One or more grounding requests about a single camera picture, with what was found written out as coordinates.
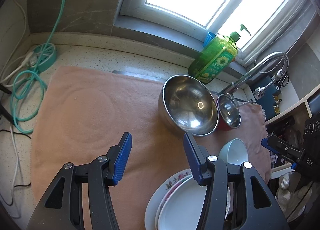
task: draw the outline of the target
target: floral plate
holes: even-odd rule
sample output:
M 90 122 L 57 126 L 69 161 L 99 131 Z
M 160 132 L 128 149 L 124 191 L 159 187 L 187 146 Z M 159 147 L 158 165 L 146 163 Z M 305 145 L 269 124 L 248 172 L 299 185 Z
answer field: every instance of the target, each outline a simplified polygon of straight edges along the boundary
M 159 219 L 159 215 L 160 215 L 160 212 L 164 206 L 164 203 L 167 201 L 167 199 L 170 197 L 170 195 L 174 192 L 174 190 L 179 187 L 183 182 L 185 182 L 187 179 L 189 179 L 190 177 L 192 177 L 192 174 L 188 174 L 185 173 L 181 173 L 179 174 L 177 180 L 178 181 L 175 181 L 176 183 L 173 183 L 173 185 L 169 185 L 171 186 L 171 188 L 169 189 L 169 191 L 164 195 L 163 199 L 161 200 L 160 202 L 160 205 L 157 209 L 157 213 L 156 213 L 156 218 L 155 218 L 155 225 L 156 225 L 156 230 L 158 230 L 158 219 Z
M 174 174 L 169 179 L 167 179 L 164 183 L 162 183 L 161 186 L 152 195 L 144 216 L 144 226 L 146 230 L 156 230 L 155 218 L 156 218 L 158 207 L 162 199 L 171 190 L 171 188 L 175 185 L 175 183 L 187 177 L 188 175 L 192 175 L 190 169 L 186 169 Z

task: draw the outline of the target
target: black clamp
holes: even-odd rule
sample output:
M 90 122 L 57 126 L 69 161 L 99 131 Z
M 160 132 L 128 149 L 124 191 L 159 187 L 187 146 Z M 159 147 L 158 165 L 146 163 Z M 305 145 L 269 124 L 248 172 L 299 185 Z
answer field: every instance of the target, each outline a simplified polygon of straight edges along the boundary
M 232 229 L 289 230 L 277 201 L 250 162 L 226 164 L 197 145 L 191 133 L 184 135 L 183 147 L 193 178 L 208 186 L 197 230 L 223 230 L 228 182 L 234 182 Z
M 275 135 L 261 141 L 261 145 L 292 163 L 291 168 L 313 182 L 320 182 L 320 161 L 305 149 L 297 149 Z
M 84 230 L 82 183 L 88 183 L 92 229 L 119 230 L 108 187 L 122 179 L 131 147 L 132 136 L 124 133 L 118 145 L 91 163 L 64 164 L 39 201 L 27 230 Z

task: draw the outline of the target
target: faucet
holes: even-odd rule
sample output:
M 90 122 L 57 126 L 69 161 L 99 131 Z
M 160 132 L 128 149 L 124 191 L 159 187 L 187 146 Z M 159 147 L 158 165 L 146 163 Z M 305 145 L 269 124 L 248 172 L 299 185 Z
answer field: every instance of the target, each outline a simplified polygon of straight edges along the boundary
M 231 99 L 235 100 L 235 98 L 233 97 L 233 93 L 235 93 L 242 84 L 246 83 L 247 80 L 249 80 L 254 75 L 256 75 L 259 71 L 265 68 L 269 63 L 278 59 L 284 60 L 284 63 L 282 65 L 282 68 L 279 69 L 279 71 L 277 72 L 277 74 L 272 77 L 272 81 L 268 85 L 264 87 L 258 87 L 252 91 L 256 99 L 262 98 L 264 96 L 264 92 L 266 91 L 266 89 L 269 88 L 277 80 L 281 79 L 284 76 L 285 72 L 287 71 L 287 68 L 289 66 L 289 58 L 285 53 L 274 52 L 269 54 L 267 57 L 261 60 L 256 66 L 254 66 L 250 71 L 244 74 L 240 79 L 238 79 L 236 82 L 230 83 L 227 87 L 225 87 L 222 91 L 220 91 L 218 95 L 226 94 L 226 95 L 229 95 Z

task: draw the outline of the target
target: small stainless steel bowl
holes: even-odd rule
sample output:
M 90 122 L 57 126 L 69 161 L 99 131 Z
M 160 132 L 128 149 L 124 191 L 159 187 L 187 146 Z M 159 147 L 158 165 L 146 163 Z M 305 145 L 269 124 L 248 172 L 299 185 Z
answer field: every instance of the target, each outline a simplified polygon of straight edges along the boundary
M 220 95 L 217 100 L 219 113 L 221 115 L 219 121 L 219 129 L 227 130 L 227 128 L 223 125 L 223 122 L 230 129 L 238 128 L 241 123 L 240 112 L 236 104 L 232 101 L 230 97 L 227 95 Z
M 210 91 L 187 75 L 175 75 L 165 82 L 158 110 L 166 125 L 195 136 L 212 133 L 219 121 L 217 104 Z

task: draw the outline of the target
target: stack of plates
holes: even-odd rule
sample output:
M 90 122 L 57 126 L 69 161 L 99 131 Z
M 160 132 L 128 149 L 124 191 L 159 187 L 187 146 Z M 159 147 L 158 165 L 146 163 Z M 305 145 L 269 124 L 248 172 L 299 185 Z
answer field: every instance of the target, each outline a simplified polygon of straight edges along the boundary
M 151 197 L 144 218 L 146 230 L 196 229 L 206 190 L 193 179 L 190 169 L 174 174 Z M 229 207 L 228 187 L 226 216 Z

